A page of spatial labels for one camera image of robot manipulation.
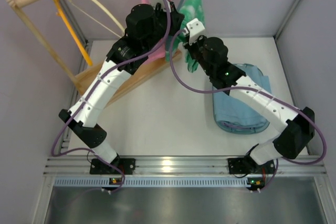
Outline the green tie-dye trousers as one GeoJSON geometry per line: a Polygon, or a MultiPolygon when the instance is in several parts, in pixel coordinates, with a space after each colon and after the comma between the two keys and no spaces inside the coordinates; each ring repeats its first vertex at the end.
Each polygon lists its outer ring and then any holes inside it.
{"type": "MultiPolygon", "coordinates": [[[[203,10],[202,0],[185,0],[185,2],[182,4],[182,7],[179,9],[179,13],[184,15],[180,29],[184,29],[186,24],[192,21],[194,18],[197,18],[205,26],[205,13],[203,10]]],[[[173,43],[173,54],[175,54],[177,50],[180,50],[182,56],[184,57],[185,63],[187,64],[187,70],[190,73],[193,73],[197,70],[198,63],[196,60],[193,60],[190,53],[183,48],[183,38],[184,37],[180,35],[175,39],[173,43]]]]}

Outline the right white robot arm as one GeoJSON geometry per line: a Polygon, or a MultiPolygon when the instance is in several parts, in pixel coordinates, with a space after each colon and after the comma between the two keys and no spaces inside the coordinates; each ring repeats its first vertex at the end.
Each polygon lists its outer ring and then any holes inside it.
{"type": "Polygon", "coordinates": [[[284,157],[297,158],[314,137],[314,112],[286,107],[228,61],[228,48],[217,37],[187,36],[184,48],[191,54],[209,77],[216,90],[221,90],[266,118],[278,131],[278,136],[252,147],[243,157],[243,164],[252,173],[270,160],[284,157]]]}

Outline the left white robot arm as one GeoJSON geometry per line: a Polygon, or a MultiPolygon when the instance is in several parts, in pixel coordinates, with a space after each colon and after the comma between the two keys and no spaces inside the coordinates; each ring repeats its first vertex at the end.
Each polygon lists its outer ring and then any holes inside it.
{"type": "Polygon", "coordinates": [[[115,165],[119,155],[106,141],[107,133],[98,125],[98,117],[123,83],[180,28],[183,19],[172,1],[134,6],[125,19],[124,36],[108,51],[89,88],[75,105],[59,112],[86,149],[104,162],[115,165]]]}

